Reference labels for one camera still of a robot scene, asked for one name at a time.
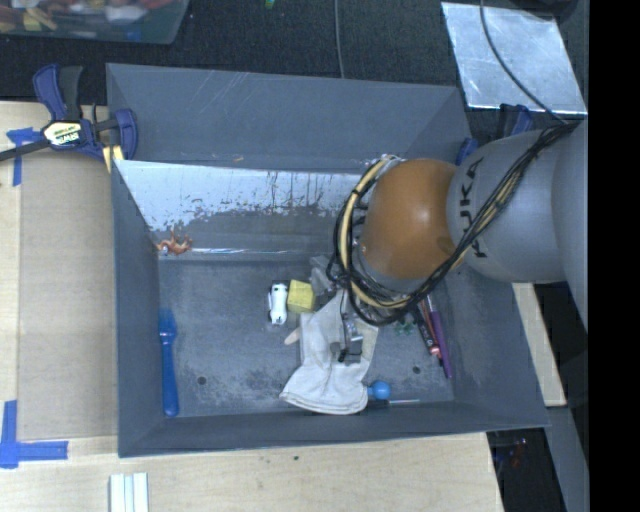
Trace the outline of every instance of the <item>purple marker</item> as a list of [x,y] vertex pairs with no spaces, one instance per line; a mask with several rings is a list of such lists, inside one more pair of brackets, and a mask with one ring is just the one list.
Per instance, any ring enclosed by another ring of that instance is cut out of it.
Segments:
[[431,301],[431,295],[427,295],[427,307],[429,308],[429,318],[433,327],[433,336],[435,342],[440,347],[440,355],[442,356],[442,368],[444,369],[444,376],[450,379],[453,376],[451,371],[451,359],[449,358],[449,348],[444,339],[444,330],[442,329],[442,319],[440,318],[440,312],[435,308]]

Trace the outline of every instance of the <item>clamp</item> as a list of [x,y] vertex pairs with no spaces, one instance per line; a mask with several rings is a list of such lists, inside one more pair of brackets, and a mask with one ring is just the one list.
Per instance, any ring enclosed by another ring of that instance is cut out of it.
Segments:
[[360,362],[364,336],[358,331],[353,312],[342,312],[340,316],[342,320],[344,346],[340,342],[333,342],[329,345],[329,350],[336,356],[339,363],[344,363],[346,366],[349,366],[350,364]]
[[61,68],[58,64],[49,64],[34,75],[33,88],[38,101],[49,111],[51,121],[40,130],[40,140],[0,152],[0,162],[44,148],[75,151],[103,162],[108,148],[100,141],[99,133],[113,128],[119,130],[122,156],[125,159],[133,158],[138,146],[133,111],[117,110],[114,118],[99,123],[82,118],[77,103],[82,70],[81,66]]

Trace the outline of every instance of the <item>blue tape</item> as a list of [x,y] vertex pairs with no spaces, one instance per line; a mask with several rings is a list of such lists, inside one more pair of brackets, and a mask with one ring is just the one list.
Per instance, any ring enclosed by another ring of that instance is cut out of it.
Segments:
[[[16,147],[28,142],[38,142],[44,138],[39,131],[33,128],[9,130],[7,137]],[[17,187],[20,183],[22,183],[22,157],[17,156],[13,161],[13,186]]]
[[0,437],[0,468],[16,469],[20,462],[30,460],[66,460],[69,441],[20,443],[16,440],[18,402],[4,403],[2,436]]

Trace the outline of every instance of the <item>black cable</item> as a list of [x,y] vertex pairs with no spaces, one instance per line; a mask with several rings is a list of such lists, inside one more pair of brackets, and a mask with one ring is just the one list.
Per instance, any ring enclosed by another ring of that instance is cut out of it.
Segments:
[[[408,294],[399,294],[394,290],[389,290],[378,283],[372,276],[369,276],[364,269],[357,269],[351,258],[351,250],[353,246],[353,219],[349,222],[348,244],[343,250],[346,250],[347,265],[342,264],[340,247],[338,241],[338,232],[342,225],[344,215],[346,214],[346,202],[338,214],[333,233],[334,254],[331,257],[326,274],[329,279],[336,282],[343,288],[346,288],[349,294],[349,301],[356,314],[365,322],[383,326],[393,323],[403,318],[407,313],[411,313],[418,306],[418,303],[444,279],[451,268],[458,263],[465,252],[471,247],[471,244],[485,232],[485,230],[499,217],[506,209],[511,198],[515,194],[520,185],[524,174],[529,168],[531,162],[535,160],[541,151],[554,144],[557,140],[571,133],[578,123],[565,123],[556,125],[543,130],[536,141],[522,154],[508,169],[506,174],[500,180],[493,192],[486,199],[482,207],[476,212],[475,218],[471,222],[467,231],[462,236],[453,254],[447,258],[415,291]],[[337,274],[332,269],[338,266]],[[353,286],[357,286],[370,298],[378,303],[392,304],[403,298],[406,302],[398,308],[376,308],[371,305],[360,305],[356,300]]]
[[565,121],[560,116],[558,116],[549,107],[547,107],[542,101],[540,101],[538,97],[535,96],[529,89],[527,89],[527,87],[525,87],[525,85],[520,80],[518,80],[518,78],[513,74],[511,69],[509,69],[509,66],[507,66],[505,61],[502,59],[502,56],[498,52],[498,49],[496,48],[496,45],[493,42],[493,38],[491,37],[491,34],[489,34],[489,27],[487,26],[487,19],[485,15],[484,0],[480,0],[480,21],[482,22],[482,30],[484,32],[485,37],[487,38],[487,43],[489,43],[489,47],[491,48],[493,55],[500,63],[500,66],[502,67],[504,72],[507,75],[509,75],[509,78],[513,80],[513,82],[518,86],[518,88],[523,93],[525,93],[529,97],[529,99],[531,99],[531,101],[533,101],[536,105],[538,105],[547,114],[553,117],[556,121],[560,121],[563,124],[567,124],[567,121]]

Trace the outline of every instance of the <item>white glove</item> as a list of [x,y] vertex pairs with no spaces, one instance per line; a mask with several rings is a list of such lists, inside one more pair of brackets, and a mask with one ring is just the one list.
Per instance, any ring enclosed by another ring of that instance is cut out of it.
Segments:
[[280,393],[281,400],[326,414],[354,414],[366,407],[367,388],[362,379],[373,357],[378,328],[356,319],[355,325],[363,337],[360,362],[339,363],[330,345],[343,340],[340,315],[343,293],[346,292],[340,290],[320,311],[300,315],[302,365]]

